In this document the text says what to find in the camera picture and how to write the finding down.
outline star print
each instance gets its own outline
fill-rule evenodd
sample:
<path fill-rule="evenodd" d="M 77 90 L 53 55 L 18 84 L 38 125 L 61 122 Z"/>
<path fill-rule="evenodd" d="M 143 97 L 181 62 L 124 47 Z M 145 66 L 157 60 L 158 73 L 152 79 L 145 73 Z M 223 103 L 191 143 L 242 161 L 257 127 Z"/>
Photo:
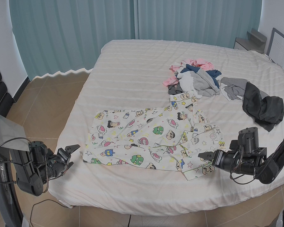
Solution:
<path fill-rule="evenodd" d="M 193 164 L 192 164 L 191 162 L 187 163 L 187 167 L 190 167 L 190 168 L 191 168 L 192 165 L 193 165 Z"/>

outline tiled floor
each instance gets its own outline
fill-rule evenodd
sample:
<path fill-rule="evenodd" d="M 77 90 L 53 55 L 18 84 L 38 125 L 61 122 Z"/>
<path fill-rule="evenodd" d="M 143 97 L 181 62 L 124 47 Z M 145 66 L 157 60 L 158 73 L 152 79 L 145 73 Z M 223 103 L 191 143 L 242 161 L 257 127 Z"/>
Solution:
<path fill-rule="evenodd" d="M 29 83 L 8 119 L 24 126 L 26 136 L 40 139 L 53 151 L 88 74 L 67 74 L 35 79 Z M 55 199 L 48 192 L 39 197 L 19 190 L 15 185 L 20 206 L 29 218 L 34 203 Z M 260 197 L 235 206 L 199 211 L 171 217 L 132 216 L 131 227 L 252 227 L 269 225 L 284 206 L 284 185 Z M 47 201 L 34 207 L 32 222 L 35 227 L 110 227 L 127 226 L 129 215 L 93 207 L 62 208 Z M 0 227 L 4 223 L 0 215 Z"/>

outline nightstand drawer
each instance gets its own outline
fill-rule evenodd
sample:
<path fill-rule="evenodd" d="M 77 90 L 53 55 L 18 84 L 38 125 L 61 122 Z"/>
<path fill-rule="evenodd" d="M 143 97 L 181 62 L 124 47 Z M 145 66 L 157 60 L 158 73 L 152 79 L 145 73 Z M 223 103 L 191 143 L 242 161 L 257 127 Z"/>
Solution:
<path fill-rule="evenodd" d="M 247 51 L 247 49 L 245 49 L 242 45 L 240 45 L 238 42 L 235 42 L 235 46 L 234 46 L 235 50 L 243 50 L 243 51 Z"/>

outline baseboard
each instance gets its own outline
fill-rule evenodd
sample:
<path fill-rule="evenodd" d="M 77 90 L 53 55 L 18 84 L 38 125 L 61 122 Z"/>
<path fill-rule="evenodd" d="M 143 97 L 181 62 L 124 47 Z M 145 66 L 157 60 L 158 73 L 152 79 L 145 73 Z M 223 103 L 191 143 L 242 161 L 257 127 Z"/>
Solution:
<path fill-rule="evenodd" d="M 30 82 L 29 78 L 27 77 L 24 82 L 22 83 L 22 85 L 19 87 L 18 91 L 15 93 L 14 96 L 14 102 L 16 103 L 19 99 L 19 97 L 21 96 L 21 94 L 23 93 L 24 89 L 26 88 L 26 86 L 28 85 L 28 83 Z"/>

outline green cartoon character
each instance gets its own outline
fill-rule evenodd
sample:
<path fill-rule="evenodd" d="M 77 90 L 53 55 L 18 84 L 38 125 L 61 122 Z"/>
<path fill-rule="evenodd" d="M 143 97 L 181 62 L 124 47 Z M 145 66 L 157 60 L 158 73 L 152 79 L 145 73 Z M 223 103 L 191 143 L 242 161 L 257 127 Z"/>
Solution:
<path fill-rule="evenodd" d="M 94 164 L 101 164 L 101 162 L 100 162 L 97 158 L 92 158 L 92 159 L 91 159 L 91 163 L 94 163 Z"/>
<path fill-rule="evenodd" d="M 154 127 L 153 133 L 154 134 L 162 134 L 163 133 L 163 127 L 162 126 Z"/>
<path fill-rule="evenodd" d="M 134 155 L 131 157 L 131 162 L 134 164 L 134 165 L 141 165 L 143 163 L 143 157 L 141 155 Z"/>

